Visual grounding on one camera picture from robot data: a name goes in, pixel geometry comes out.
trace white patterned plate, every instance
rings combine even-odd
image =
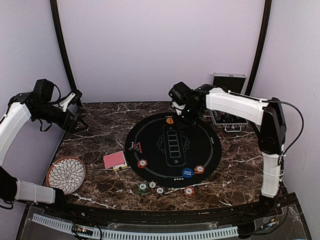
[[[67,156],[56,161],[46,174],[48,187],[61,189],[65,195],[73,193],[84,182],[86,168],[77,157]]]

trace brown marble surface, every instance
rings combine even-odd
[[[140,120],[154,114],[172,112],[169,102],[125,102],[83,104],[79,115],[89,124],[88,131],[67,133],[54,162],[66,156],[78,157],[86,167],[82,186],[69,195],[69,203],[139,211],[181,211],[235,206],[256,202],[262,186],[263,158],[252,128],[226,133],[210,123],[222,145],[222,158],[216,171],[194,186],[195,195],[186,197],[183,189],[166,189],[165,196],[138,194],[145,182],[130,168],[113,172],[104,167],[103,156],[124,151],[127,134]]]

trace poker mat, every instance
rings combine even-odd
[[[207,123],[198,119],[194,126],[179,130],[175,115],[159,113],[138,122],[126,138],[124,152],[127,164],[146,181],[183,188],[216,170],[222,147]]]

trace white wall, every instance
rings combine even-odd
[[[32,91],[36,80],[56,83],[63,95],[69,84],[60,57],[49,0],[1,0],[0,3],[0,115],[18,93]],[[63,131],[57,126],[40,132],[39,122],[27,123],[13,142],[4,168],[20,180],[41,184]],[[16,237],[24,204],[0,208],[0,238]]]
[[[296,192],[313,239],[320,239],[320,4],[275,0],[253,96],[279,97],[296,105],[305,130],[285,158],[285,184]],[[301,120],[284,107],[287,145]]]
[[[83,102],[169,100],[184,81],[250,74],[264,0],[60,0]]]

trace robotic arm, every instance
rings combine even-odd
[[[195,124],[206,109],[217,110],[239,116],[254,123],[258,145],[263,156],[263,184],[261,194],[273,198],[279,190],[283,175],[283,153],[286,122],[280,100],[270,101],[245,96],[204,84],[194,90],[183,82],[173,86],[169,92],[172,107],[178,115],[178,128]]]
[[[88,129],[80,116],[68,110],[68,106],[74,105],[82,93],[73,90],[66,97],[50,102],[54,87],[55,84],[46,79],[38,80],[33,91],[19,93],[10,99],[8,110],[0,120],[0,199],[6,202],[20,200],[59,204],[64,200],[64,193],[60,189],[20,181],[2,167],[9,147],[29,119],[33,122],[39,120],[42,132],[49,130],[52,124],[70,133]],[[50,124],[45,130],[42,129],[42,120]]]

